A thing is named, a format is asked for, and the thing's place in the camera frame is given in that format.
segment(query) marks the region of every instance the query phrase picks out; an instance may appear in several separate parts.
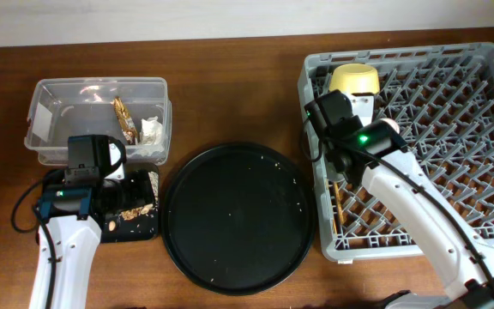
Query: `food debris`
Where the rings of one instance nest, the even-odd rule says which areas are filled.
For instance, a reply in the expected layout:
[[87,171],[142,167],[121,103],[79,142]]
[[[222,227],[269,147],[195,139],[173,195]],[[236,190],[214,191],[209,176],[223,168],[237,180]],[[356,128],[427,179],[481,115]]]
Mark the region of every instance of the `food debris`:
[[136,145],[139,140],[138,131],[136,130],[135,123],[133,123],[129,110],[118,96],[111,104],[114,107],[114,112],[116,113],[117,121],[119,122],[125,140],[127,140],[129,145]]
[[133,220],[135,219],[142,211],[144,207],[138,207],[131,210],[126,210],[121,212],[121,216],[124,220]]
[[108,224],[108,230],[111,232],[116,229],[116,222],[115,221],[110,221],[110,224]]
[[141,215],[147,214],[153,207],[154,207],[153,204],[144,205],[144,207],[142,207],[141,209]]
[[158,188],[160,186],[160,176],[155,172],[148,173],[148,177],[150,178],[150,184],[152,185],[152,192],[154,193],[155,201],[158,201],[159,193]]
[[339,186],[335,182],[333,183],[333,191],[334,191],[334,200],[336,201],[337,213],[339,215],[339,222],[340,224],[344,224],[345,218],[344,215],[342,214],[342,204],[340,203],[340,190],[339,190]]

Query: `black tray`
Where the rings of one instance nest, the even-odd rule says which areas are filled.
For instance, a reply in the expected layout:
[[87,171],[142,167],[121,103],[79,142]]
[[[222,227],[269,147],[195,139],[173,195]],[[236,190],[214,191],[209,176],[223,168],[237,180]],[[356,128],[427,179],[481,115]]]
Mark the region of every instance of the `black tray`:
[[161,234],[178,268],[221,294],[254,294],[285,280],[315,232],[314,198],[283,155],[252,143],[211,148],[173,179]]

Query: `plastic container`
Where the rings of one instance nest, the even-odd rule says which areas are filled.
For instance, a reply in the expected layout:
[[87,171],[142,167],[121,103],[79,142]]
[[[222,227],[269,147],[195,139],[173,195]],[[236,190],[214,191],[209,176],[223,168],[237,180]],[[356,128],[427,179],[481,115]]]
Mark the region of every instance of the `plastic container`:
[[[158,145],[127,145],[111,102],[119,96],[139,134],[142,119],[163,124]],[[44,165],[66,165],[68,137],[104,134],[126,146],[131,162],[166,162],[171,142],[172,109],[167,84],[158,77],[47,79],[38,82],[27,115],[30,126],[24,145],[39,153]]]
[[[392,118],[399,124],[400,134],[429,179],[494,245],[494,44],[309,55],[298,79],[301,108],[328,91],[335,68],[353,63],[369,64],[378,71],[381,91],[373,118]],[[308,139],[315,157],[317,135],[311,125]],[[313,172],[320,240],[327,259],[349,264],[354,259],[422,253],[384,205],[364,189],[347,186],[324,158],[313,164]],[[337,203],[345,217],[342,225]]]

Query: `wooden table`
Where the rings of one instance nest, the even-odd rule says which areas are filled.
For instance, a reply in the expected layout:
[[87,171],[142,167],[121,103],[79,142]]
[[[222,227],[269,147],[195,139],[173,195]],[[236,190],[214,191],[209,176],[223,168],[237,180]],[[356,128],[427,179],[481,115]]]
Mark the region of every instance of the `wooden table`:
[[[173,108],[171,154],[161,167],[165,189],[169,176],[192,155],[229,141],[267,145],[311,175],[297,145],[297,79],[308,54],[474,41],[494,42],[494,28],[0,48],[0,308],[27,307],[37,265],[33,235],[15,233],[9,216],[16,198],[45,171],[23,144],[38,80],[164,77]],[[22,208],[20,223],[33,224],[28,207]],[[312,246],[298,270],[279,286],[229,297],[191,283],[174,266],[161,238],[101,245],[91,269],[87,307],[288,308],[380,300],[402,289],[443,294],[424,257],[337,265],[323,257],[318,238]]]

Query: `gray plastic rack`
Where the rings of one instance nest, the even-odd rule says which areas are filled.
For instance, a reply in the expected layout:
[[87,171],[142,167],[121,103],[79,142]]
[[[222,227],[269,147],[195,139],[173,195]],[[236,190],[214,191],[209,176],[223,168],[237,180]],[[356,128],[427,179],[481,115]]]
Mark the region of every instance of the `gray plastic rack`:
[[[327,92],[334,68],[352,63],[372,65],[379,73],[381,91],[374,119],[392,118],[400,125],[426,175],[494,245],[494,44],[309,55],[298,80],[301,108]],[[317,136],[311,125],[308,136],[310,153],[316,156]],[[422,253],[386,207],[364,189],[348,185],[324,158],[313,164],[313,172],[322,252],[327,259],[347,264],[354,259]],[[330,179],[339,187],[338,198]]]

